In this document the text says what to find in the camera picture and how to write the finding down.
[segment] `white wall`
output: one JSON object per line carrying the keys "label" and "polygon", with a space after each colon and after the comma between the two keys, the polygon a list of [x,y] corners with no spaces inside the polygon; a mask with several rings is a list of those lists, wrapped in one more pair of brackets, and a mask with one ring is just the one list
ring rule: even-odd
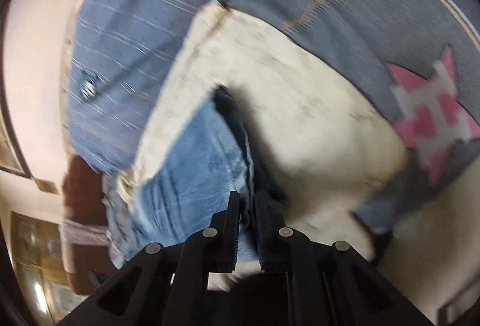
{"label": "white wall", "polygon": [[[14,132],[32,175],[58,189],[67,169],[59,113],[60,60],[73,2],[12,0],[4,36],[4,83]],[[31,180],[0,172],[0,195],[2,220],[6,209],[53,222],[62,217],[61,195],[40,192]]]}

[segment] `fluorescent light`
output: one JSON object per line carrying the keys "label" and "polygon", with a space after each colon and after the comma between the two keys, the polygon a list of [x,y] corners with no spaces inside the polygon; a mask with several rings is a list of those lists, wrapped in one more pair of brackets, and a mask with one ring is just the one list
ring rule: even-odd
{"label": "fluorescent light", "polygon": [[45,314],[47,313],[47,302],[45,300],[45,295],[43,294],[43,289],[40,287],[40,284],[35,283],[35,293],[37,294],[38,303],[40,305],[40,310],[42,310]]}

